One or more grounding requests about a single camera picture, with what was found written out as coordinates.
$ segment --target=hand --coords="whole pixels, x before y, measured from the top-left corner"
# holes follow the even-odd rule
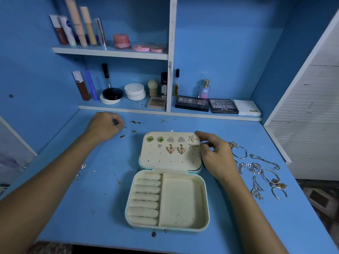
[[[100,144],[113,138],[124,127],[125,122],[118,114],[97,112],[85,129],[84,135]]]
[[[200,145],[202,160],[207,170],[218,180],[229,179],[232,175],[239,174],[235,164],[232,150],[228,142],[215,134],[196,131],[200,141],[207,141]]]

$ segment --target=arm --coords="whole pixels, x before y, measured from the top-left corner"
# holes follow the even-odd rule
[[[207,141],[200,146],[202,159],[227,192],[244,252],[288,254],[241,178],[229,144],[215,134],[199,131],[196,134],[201,141]]]
[[[62,154],[0,201],[1,253],[23,253],[30,247],[52,217],[87,156],[123,127],[124,121],[119,115],[97,112],[85,132]]]

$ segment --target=blue desk surface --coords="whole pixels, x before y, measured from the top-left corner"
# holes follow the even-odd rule
[[[6,191],[8,194],[59,155],[85,129],[93,110],[78,113],[54,137],[21,177]],[[98,146],[87,158],[86,169],[80,172],[55,214],[39,236],[39,240],[77,243],[93,246],[139,249],[175,253],[241,253],[241,245],[230,202],[225,192],[204,168],[210,208],[210,224],[201,233],[132,229],[124,217],[124,209],[133,176],[138,172],[138,157],[142,138],[150,131],[216,133],[227,141],[235,141],[248,150],[281,166],[277,171],[289,197],[276,199],[268,183],[257,176],[264,188],[264,200],[257,200],[273,229],[290,253],[338,253],[335,244],[313,211],[302,190],[284,164],[259,122],[202,119],[166,115],[121,113],[127,129],[114,139]],[[133,124],[131,120],[140,121]],[[263,168],[272,166],[259,162]],[[249,189],[253,174],[242,175]]]

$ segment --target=jewelry box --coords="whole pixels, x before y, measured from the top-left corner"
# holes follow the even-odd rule
[[[149,132],[125,209],[131,226],[199,232],[210,213],[200,140],[194,133]]]

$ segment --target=matte eyeshadow palette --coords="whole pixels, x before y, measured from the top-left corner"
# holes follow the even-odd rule
[[[209,100],[197,97],[178,96],[177,102],[175,103],[176,108],[186,110],[197,110],[208,112],[210,110]]]
[[[234,106],[231,99],[209,99],[212,113],[231,113],[238,114],[238,109]]]

